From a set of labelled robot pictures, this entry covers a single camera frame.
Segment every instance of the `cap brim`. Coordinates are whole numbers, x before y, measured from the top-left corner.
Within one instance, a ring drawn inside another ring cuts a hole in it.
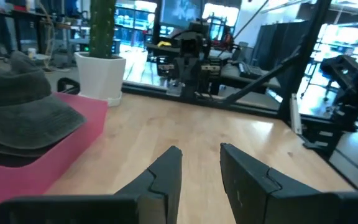
[[[40,149],[68,136],[84,122],[84,116],[54,95],[1,106],[0,144],[14,149]]]

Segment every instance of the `cactus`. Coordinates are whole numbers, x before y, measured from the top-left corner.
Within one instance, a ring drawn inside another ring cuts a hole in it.
[[[111,58],[116,0],[91,0],[89,56]]]

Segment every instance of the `white wall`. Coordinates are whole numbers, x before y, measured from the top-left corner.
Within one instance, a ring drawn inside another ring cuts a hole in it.
[[[241,9],[239,12],[239,18],[236,24],[236,33],[240,31],[241,27],[245,25],[248,20],[254,15],[254,13],[262,6],[265,0],[253,0],[248,2],[242,1]],[[258,14],[254,20],[240,33],[236,38],[236,43],[240,41],[247,42],[249,47],[254,47],[258,38],[260,26],[265,24],[273,24],[277,22],[292,22],[295,20],[298,14],[300,4],[285,7],[283,9],[277,9],[265,14]]]

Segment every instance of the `white planter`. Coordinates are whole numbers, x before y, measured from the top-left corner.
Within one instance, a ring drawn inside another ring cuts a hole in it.
[[[119,105],[126,59],[118,56],[112,59],[101,59],[88,57],[88,55],[88,52],[75,53],[80,75],[81,92],[79,95],[106,100],[109,106]]]

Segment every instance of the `pink mat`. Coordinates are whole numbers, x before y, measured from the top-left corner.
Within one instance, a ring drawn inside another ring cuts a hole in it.
[[[62,176],[103,132],[107,102],[56,93],[87,122],[35,162],[18,168],[0,166],[0,202],[20,195],[39,195]]]

